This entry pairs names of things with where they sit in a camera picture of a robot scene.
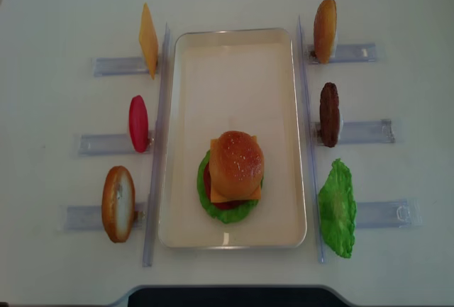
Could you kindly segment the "standing bun slice right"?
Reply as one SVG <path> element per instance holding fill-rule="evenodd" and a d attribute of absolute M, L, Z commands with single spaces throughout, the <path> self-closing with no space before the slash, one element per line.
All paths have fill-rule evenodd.
<path fill-rule="evenodd" d="M 314 52 L 318 61 L 327 64 L 337 47 L 337 8 L 335 0 L 323 0 L 314 19 Z"/>

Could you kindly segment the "clear holder under patty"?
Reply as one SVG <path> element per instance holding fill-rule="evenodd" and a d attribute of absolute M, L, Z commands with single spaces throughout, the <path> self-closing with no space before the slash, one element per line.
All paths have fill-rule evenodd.
<path fill-rule="evenodd" d="M 340 120 L 337 145 L 391 144 L 396 142 L 392 120 Z"/>

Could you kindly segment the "clear holder under cheese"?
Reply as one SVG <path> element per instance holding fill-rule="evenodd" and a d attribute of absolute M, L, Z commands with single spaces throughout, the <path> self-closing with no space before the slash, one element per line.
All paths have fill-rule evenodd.
<path fill-rule="evenodd" d="M 95 77 L 150 73 L 143 57 L 95 57 L 92 69 Z"/>

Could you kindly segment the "standing green lettuce leaf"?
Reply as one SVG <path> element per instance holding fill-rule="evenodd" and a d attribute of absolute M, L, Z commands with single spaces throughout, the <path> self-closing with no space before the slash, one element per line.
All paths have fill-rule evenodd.
<path fill-rule="evenodd" d="M 339 256 L 349 259 L 355 244 L 357 204 L 350 169 L 336 159 L 318 194 L 323 241 Z"/>

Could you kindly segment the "clear holder under lettuce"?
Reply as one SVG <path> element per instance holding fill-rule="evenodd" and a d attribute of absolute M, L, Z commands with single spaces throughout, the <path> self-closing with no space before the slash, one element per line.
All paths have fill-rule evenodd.
<path fill-rule="evenodd" d="M 416 199 L 358 202 L 356 228 L 406 228 L 422 225 Z"/>

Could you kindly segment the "standing meat patty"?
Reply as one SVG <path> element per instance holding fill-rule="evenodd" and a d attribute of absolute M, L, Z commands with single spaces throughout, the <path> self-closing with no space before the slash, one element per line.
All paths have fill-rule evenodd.
<path fill-rule="evenodd" d="M 341 129 L 338 90 L 334 83 L 327 82 L 321 90 L 320 135 L 326 147 L 335 147 Z"/>

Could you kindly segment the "lettuce leaf on burger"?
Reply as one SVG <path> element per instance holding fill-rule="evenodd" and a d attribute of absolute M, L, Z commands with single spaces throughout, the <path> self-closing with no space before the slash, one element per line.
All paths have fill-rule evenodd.
<path fill-rule="evenodd" d="M 207 214 L 224 224 L 237 223 L 244 220 L 258 205 L 259 199 L 245 201 L 211 202 L 211 176 L 209 174 L 210 151 L 202 159 L 196 178 L 196 187 L 201 206 Z"/>

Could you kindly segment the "long clear rail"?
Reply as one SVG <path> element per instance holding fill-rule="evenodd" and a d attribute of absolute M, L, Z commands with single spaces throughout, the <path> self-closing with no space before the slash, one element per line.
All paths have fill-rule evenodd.
<path fill-rule="evenodd" d="M 154 245 L 159 223 L 160 196 L 162 193 L 167 162 L 173 80 L 173 55 L 172 30 L 166 25 L 160 64 L 160 93 L 154 129 L 152 174 L 150 193 L 148 195 L 148 209 L 146 213 L 145 239 L 142 256 L 143 267 L 151 267 L 153 264 Z"/>
<path fill-rule="evenodd" d="M 318 204 L 318 180 L 317 180 L 317 166 L 315 156 L 316 139 L 312 133 L 312 121 L 311 121 L 311 104 L 310 104 L 310 93 L 309 83 L 307 77 L 307 49 L 304 41 L 304 29 L 301 24 L 301 16 L 298 16 L 297 20 L 297 49 L 299 53 L 299 68 L 300 68 L 300 82 L 302 90 L 302 103 L 304 105 L 304 121 L 305 121 L 305 136 L 306 136 L 306 148 L 307 148 L 307 159 L 309 163 L 309 178 L 311 183 L 311 189 L 309 193 L 312 197 L 313 215 L 314 215 L 314 230 L 315 240 L 317 249 L 317 258 L 319 264 L 324 264 L 325 252 L 323 246 L 323 238 L 320 229 L 320 215 L 319 215 L 319 204 Z"/>

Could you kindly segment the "standing cheese slice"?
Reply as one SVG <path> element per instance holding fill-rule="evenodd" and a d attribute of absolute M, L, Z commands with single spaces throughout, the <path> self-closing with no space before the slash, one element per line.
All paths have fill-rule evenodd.
<path fill-rule="evenodd" d="M 145 63 L 148 67 L 148 72 L 150 73 L 152 79 L 154 79 L 157 69 L 159 44 L 153 19 L 147 3 L 143 4 L 138 40 L 145 59 Z"/>

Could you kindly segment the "tomato slice on burger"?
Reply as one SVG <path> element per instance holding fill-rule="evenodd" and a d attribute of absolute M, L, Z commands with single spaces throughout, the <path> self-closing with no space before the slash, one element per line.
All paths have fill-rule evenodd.
<path fill-rule="evenodd" d="M 209 203 L 212 203 L 215 207 L 219 208 L 222 211 L 232 210 L 245 203 L 245 201 L 227 201 L 218 203 L 211 201 L 211 176 L 209 173 L 209 163 L 207 163 L 204 169 L 204 187 Z"/>

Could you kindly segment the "standing bread slice left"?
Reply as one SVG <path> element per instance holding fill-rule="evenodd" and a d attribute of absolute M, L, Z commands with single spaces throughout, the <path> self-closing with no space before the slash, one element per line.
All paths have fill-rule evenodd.
<path fill-rule="evenodd" d="M 127 241 L 135 215 L 135 186 L 124 166 L 112 167 L 104 183 L 101 219 L 104 230 L 114 243 Z"/>

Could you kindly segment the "white rectangular tray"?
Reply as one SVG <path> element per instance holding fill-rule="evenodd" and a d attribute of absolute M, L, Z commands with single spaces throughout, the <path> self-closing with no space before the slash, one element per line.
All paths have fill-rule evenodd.
<path fill-rule="evenodd" d="M 165 119 L 159 238 L 170 248 L 296 247 L 306 237 L 299 103 L 291 35 L 282 28 L 185 33 L 175 43 Z M 265 156 L 257 206 L 225 224 L 199 201 L 199 165 L 228 130 Z"/>

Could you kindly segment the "standing tomato slice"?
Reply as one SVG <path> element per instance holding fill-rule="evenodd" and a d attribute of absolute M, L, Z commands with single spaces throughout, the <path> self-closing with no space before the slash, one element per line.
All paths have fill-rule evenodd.
<path fill-rule="evenodd" d="M 149 146 L 148 112 L 143 97 L 134 96 L 128 114 L 128 127 L 136 152 L 145 152 Z"/>

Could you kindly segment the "right long clear rail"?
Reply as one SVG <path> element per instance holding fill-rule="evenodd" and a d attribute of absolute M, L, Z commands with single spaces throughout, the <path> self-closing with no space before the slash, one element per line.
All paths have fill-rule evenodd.
<path fill-rule="evenodd" d="M 320 215 L 319 215 L 319 204 L 318 204 L 318 180 L 317 180 L 317 166 L 315 156 L 316 139 L 312 133 L 312 121 L 311 121 L 311 104 L 310 104 L 310 93 L 309 83 L 307 77 L 307 49 L 304 41 L 304 29 L 301 24 L 301 16 L 298 16 L 297 20 L 297 49 L 299 53 L 299 68 L 300 68 L 300 82 L 302 90 L 302 103 L 304 105 L 304 121 L 305 121 L 305 136 L 306 136 L 306 148 L 307 148 L 307 159 L 309 163 L 309 178 L 311 183 L 311 189 L 309 193 L 312 197 L 313 215 L 314 215 L 314 230 L 315 240 L 317 249 L 317 258 L 319 264 L 324 264 L 325 252 L 323 246 L 323 238 L 320 229 Z"/>

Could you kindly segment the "clear holder under tomato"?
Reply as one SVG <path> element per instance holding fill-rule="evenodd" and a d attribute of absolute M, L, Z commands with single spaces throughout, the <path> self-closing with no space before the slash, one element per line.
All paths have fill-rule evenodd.
<path fill-rule="evenodd" d="M 76 137 L 75 141 L 75 151 L 79 157 L 138 154 L 127 133 L 83 134 Z"/>

